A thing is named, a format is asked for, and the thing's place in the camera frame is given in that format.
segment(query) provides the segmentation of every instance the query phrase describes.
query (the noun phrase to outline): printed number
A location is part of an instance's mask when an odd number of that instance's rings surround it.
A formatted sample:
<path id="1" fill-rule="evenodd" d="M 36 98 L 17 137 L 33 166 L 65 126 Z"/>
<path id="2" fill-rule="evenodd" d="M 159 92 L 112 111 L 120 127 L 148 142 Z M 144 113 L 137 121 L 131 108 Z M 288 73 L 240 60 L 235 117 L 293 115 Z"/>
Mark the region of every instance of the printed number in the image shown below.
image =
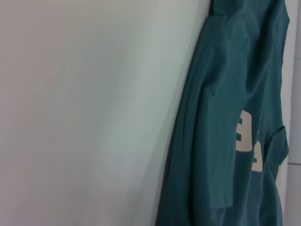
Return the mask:
<path id="1" fill-rule="evenodd" d="M 237 125 L 236 132 L 241 135 L 241 140 L 236 140 L 236 150 L 250 152 L 252 151 L 252 116 L 243 110 L 240 118 L 242 122 Z M 254 160 L 256 162 L 253 162 L 252 171 L 262 172 L 262 154 L 259 141 L 256 142 L 254 147 Z"/>
<path id="2" fill-rule="evenodd" d="M 237 125 L 236 132 L 241 135 L 241 140 L 236 140 L 236 150 L 250 152 L 252 151 L 252 117 L 250 113 L 243 110 L 240 118 L 242 122 Z"/>
<path id="3" fill-rule="evenodd" d="M 259 141 L 256 142 L 254 147 L 254 159 L 256 162 L 253 162 L 252 171 L 262 172 L 262 154 L 261 154 L 261 144 Z"/>

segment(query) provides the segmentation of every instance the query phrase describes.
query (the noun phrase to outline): teal shirt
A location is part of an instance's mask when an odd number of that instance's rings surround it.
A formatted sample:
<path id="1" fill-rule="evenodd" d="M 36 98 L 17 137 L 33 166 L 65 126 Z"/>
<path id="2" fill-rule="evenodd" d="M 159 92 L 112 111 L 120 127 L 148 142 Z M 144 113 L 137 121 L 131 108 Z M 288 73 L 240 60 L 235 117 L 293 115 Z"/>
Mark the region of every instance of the teal shirt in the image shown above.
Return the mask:
<path id="1" fill-rule="evenodd" d="M 288 154 L 284 0 L 214 0 L 170 143 L 157 226 L 282 225 L 275 180 Z"/>

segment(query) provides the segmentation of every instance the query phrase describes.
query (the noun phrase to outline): green t-shirt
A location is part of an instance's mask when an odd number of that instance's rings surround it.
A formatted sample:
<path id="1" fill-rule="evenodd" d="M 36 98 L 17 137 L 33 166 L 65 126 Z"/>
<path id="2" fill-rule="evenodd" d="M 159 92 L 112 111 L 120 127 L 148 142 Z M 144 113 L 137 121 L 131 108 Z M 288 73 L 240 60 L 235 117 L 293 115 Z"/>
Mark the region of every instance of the green t-shirt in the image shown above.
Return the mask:
<path id="1" fill-rule="evenodd" d="M 157 226 L 282 225 L 284 0 L 214 0 L 174 126 Z"/>

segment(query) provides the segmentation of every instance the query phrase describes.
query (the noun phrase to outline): white wall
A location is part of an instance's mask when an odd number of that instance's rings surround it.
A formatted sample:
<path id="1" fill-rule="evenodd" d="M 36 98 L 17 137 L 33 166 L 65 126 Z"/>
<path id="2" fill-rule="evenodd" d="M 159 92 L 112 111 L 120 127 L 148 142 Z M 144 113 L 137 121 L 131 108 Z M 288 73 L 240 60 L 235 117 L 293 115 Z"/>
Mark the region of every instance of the white wall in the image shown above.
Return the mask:
<path id="1" fill-rule="evenodd" d="M 290 18 L 287 29 L 285 49 L 282 64 L 282 85 L 281 85 L 281 105 L 283 124 L 286 128 L 287 140 L 290 137 L 291 124 L 291 96 L 292 96 L 292 80 L 293 80 L 293 59 L 295 53 L 297 15 L 299 0 L 285 0 L 286 9 Z M 285 212 L 285 195 L 286 195 L 286 179 L 287 179 L 287 160 L 286 158 L 279 167 L 276 185 L 278 188 L 282 211 Z"/>
<path id="2" fill-rule="evenodd" d="M 154 223 L 208 2 L 0 1 L 0 225 Z"/>
<path id="3" fill-rule="evenodd" d="M 285 226 L 297 226 L 301 222 L 301 4 L 298 7 L 298 24 L 294 75 L 292 87 L 292 114 L 290 153 L 287 170 Z"/>

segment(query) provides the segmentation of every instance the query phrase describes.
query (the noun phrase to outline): teal fabric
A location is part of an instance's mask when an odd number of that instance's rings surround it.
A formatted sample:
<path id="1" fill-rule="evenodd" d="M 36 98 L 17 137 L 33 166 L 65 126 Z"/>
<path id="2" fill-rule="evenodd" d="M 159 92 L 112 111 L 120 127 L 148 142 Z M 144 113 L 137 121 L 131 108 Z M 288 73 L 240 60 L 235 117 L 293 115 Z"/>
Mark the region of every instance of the teal fabric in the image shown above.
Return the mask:
<path id="1" fill-rule="evenodd" d="M 288 23 L 284 0 L 214 0 L 182 94 L 157 226 L 282 225 L 275 180 L 288 154 L 280 102 Z M 237 132 L 248 123 L 250 148 Z"/>

